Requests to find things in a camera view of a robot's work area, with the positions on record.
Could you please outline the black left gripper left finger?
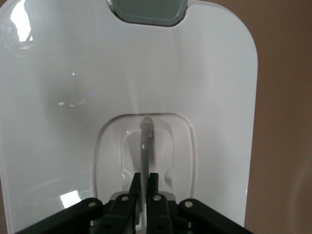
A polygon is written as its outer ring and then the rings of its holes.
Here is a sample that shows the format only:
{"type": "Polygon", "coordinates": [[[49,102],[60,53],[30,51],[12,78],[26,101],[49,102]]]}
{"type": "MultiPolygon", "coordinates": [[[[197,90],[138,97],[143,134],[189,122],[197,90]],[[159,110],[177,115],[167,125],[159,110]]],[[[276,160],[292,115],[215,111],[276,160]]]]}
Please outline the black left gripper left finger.
{"type": "Polygon", "coordinates": [[[141,182],[135,173],[129,191],[116,193],[108,203],[87,198],[47,217],[19,234],[134,234],[138,224],[141,182]]]}

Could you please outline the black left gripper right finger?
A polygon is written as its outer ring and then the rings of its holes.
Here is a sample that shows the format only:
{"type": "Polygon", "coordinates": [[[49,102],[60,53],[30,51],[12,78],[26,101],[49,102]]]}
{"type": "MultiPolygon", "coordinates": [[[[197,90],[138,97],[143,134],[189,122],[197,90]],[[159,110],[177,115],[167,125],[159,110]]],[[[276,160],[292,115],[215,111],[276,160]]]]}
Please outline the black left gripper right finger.
{"type": "Polygon", "coordinates": [[[158,174],[150,173],[147,198],[147,233],[149,234],[250,234],[224,215],[197,199],[180,203],[158,190],[158,174]]]}

